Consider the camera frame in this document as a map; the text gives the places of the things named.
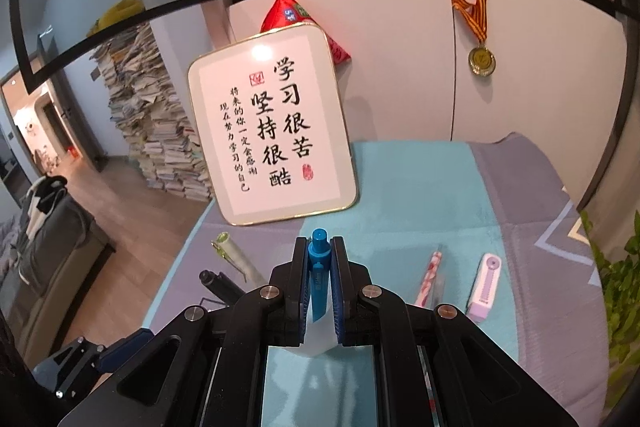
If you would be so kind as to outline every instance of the cabinet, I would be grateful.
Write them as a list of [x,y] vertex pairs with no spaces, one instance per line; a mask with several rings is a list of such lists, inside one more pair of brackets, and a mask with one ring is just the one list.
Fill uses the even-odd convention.
[[473,75],[478,41],[455,15],[454,140],[524,134],[548,156],[577,203],[602,157],[620,101],[622,24],[580,0],[488,0],[494,74]]
[[[229,9],[236,39],[274,0]],[[450,0],[297,0],[353,57],[338,67],[351,140],[494,142],[510,132],[548,156],[577,202],[620,101],[620,22],[581,0],[488,0],[488,79],[469,70],[478,42]]]

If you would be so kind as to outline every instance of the gold medal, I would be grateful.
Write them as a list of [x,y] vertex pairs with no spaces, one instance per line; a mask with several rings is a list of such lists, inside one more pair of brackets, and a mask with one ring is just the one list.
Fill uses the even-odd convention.
[[486,41],[486,0],[451,0],[452,6],[462,15],[466,24],[478,38],[479,45],[469,53],[469,67],[478,76],[489,76],[495,71],[495,57],[484,47]]
[[489,76],[495,70],[495,57],[484,46],[473,48],[469,53],[469,67],[478,76]]

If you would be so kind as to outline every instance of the red and yellow ribbon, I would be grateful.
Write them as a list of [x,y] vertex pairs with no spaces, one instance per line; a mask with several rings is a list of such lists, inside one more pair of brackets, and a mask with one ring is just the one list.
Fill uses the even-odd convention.
[[486,0],[476,0],[475,4],[467,0],[451,0],[451,3],[465,18],[480,45],[483,45],[486,41]]

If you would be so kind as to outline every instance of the silver screw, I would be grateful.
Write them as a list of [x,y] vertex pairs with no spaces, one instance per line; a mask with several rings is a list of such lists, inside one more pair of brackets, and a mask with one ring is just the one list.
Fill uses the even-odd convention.
[[451,304],[443,304],[438,307],[438,315],[443,319],[455,319],[458,311]]
[[199,321],[204,317],[204,310],[200,306],[192,306],[184,311],[184,318],[189,322]]
[[260,297],[263,299],[273,299],[278,295],[280,295],[280,290],[277,286],[267,285],[260,288]]
[[367,284],[362,288],[362,294],[367,299],[375,299],[376,297],[380,297],[382,295],[382,288],[380,286],[376,286],[375,284]]

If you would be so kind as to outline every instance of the gray sofa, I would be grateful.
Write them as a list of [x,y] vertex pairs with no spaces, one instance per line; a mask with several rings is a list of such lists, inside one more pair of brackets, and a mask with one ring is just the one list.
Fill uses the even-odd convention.
[[22,213],[0,227],[0,311],[32,369],[49,356],[69,306],[109,240],[66,194],[18,256],[13,247],[22,240],[29,203],[28,195]]

